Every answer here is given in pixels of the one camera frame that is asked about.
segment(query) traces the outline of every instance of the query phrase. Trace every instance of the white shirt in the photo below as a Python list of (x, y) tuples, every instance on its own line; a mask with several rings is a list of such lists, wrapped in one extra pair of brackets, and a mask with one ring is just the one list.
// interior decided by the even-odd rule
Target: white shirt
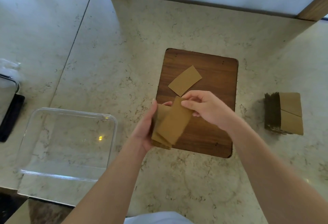
[(125, 218), (124, 224), (192, 224), (176, 212), (157, 212)]

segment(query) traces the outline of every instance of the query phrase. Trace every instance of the clear acrylic tray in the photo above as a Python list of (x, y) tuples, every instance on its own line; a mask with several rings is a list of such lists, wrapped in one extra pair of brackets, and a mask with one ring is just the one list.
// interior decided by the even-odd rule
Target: clear acrylic tray
[(21, 173), (97, 181), (106, 170), (117, 132), (110, 114), (39, 108), (19, 147)]

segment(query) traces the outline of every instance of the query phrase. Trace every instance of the person's right hand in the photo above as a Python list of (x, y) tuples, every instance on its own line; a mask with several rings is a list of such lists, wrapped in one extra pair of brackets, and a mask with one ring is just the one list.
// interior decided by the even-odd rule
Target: person's right hand
[(210, 91), (191, 90), (182, 98), (185, 100), (181, 105), (195, 110), (194, 116), (201, 116), (224, 131), (238, 119), (235, 112)]

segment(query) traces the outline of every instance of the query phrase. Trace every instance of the person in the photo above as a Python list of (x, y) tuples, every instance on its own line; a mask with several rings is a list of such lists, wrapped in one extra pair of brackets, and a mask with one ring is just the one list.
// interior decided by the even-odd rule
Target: person
[[(328, 223), (328, 202), (275, 156), (260, 136), (219, 98), (197, 90), (182, 98), (181, 105), (194, 110), (194, 116), (215, 124), (231, 137), (269, 224)], [(152, 148), (150, 126), (156, 108), (153, 100), (115, 160), (63, 224), (191, 223), (175, 212), (125, 218), (142, 160)]]

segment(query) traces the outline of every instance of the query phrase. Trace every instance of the marble table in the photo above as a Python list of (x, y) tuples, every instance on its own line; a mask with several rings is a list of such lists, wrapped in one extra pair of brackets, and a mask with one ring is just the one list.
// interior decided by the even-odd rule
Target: marble table
[[(328, 199), (328, 23), (164, 0), (90, 0), (51, 107), (112, 114), (117, 153), (155, 98), (167, 48), (239, 61), (236, 113)], [(304, 136), (264, 130), (266, 92), (301, 93)], [(19, 193), (76, 205), (93, 183), (25, 175)], [(128, 215), (177, 211), (194, 223), (266, 223), (236, 152), (154, 148)]]
[(0, 187), (18, 189), (15, 160), (33, 110), (50, 105), (89, 0), (0, 0), (0, 58), (20, 62), (26, 97), (0, 143)]

